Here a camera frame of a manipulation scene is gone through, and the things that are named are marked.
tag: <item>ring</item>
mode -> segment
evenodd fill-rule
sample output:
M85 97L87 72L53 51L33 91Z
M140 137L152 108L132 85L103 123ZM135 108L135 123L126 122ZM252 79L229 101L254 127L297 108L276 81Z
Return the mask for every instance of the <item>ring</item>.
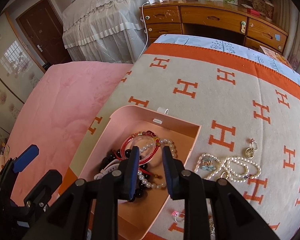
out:
M257 151L258 150L258 144L256 143L256 141L254 139L251 139L251 148L254 150L254 151Z
M174 217L174 220L175 220L175 222L177 222L177 223L181 223L181 222L183 222L184 220L185 220L185 218L182 218L182 217L179 217L179 215L186 215L186 214L184 214L184 213L179 213L177 216L175 216Z

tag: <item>pendant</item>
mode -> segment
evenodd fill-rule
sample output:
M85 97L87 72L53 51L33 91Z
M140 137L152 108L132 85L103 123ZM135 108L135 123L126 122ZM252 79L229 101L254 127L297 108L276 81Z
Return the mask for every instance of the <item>pendant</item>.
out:
M250 160L253 158L253 152L254 150L252 148L247 148L244 154Z

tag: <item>door handle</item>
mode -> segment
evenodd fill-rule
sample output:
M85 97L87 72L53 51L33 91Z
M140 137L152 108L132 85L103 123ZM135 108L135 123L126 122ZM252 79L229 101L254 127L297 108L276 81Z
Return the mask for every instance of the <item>door handle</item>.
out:
M43 50L41 49L42 46L37 45L38 49L43 52Z
M215 17L215 16L208 16L207 18L208 18L209 20L220 21L220 18Z

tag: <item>earring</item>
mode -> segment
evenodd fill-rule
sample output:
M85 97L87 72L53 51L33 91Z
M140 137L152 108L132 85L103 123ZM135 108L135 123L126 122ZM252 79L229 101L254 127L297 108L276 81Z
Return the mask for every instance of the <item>earring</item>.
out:
M254 139L251 139L251 148L247 148L244 154L248 159L252 159L254 156L254 152L256 152L257 150L258 144Z
M214 171L216 168L215 166L213 166L213 158L209 157L206 159L202 160L202 164L203 166L201 167L201 169L203 169L204 171Z

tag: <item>pearl bracelet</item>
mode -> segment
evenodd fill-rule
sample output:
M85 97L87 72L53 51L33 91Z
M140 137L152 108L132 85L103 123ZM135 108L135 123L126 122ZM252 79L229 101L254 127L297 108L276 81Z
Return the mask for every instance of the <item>pearl bracelet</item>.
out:
M216 161L217 163L220 163L220 167L218 169L216 169L211 163L212 161ZM208 175L207 177L205 177L205 179L211 179L213 176L215 176L216 174L218 174L219 171L221 171L222 169L225 170L225 173L227 173L227 179L229 179L230 181L233 182L245 182L246 179L250 178L250 179L255 179L257 177L259 177L261 175L261 168L259 166L259 164L250 161L246 158L243 157L238 157L238 156L229 156L226 157L223 161L220 161L217 157L211 155L211 154L202 154L199 157L199 160L197 162L197 165L194 169L194 172L196 174L198 174L198 169L200 168L200 164L201 162L204 164L205 162L208 163L208 165L203 165L202 169L203 170L208 170L208 171L213 171L210 175ZM244 174L237 174L235 171L232 170L232 168L230 167L230 162L234 162L240 166L243 166L245 168L245 173ZM257 168L257 173L255 175L248 175L249 174L249 167L248 164L252 164L253 166L255 166Z
M162 189L167 186L167 184L165 182L161 183L161 184L155 184L155 183L148 182L148 180L145 179L145 176L142 175L142 171L138 171L138 176L139 176L139 179L142 181L142 184L145 184L147 188Z
M177 153L176 153L177 151L176 151L176 148L175 148L172 140L170 140L170 139L160 139L159 143L161 144L161 146L163 146L163 144L167 143L169 148L170 148L170 152L171 152L172 157L177 158Z

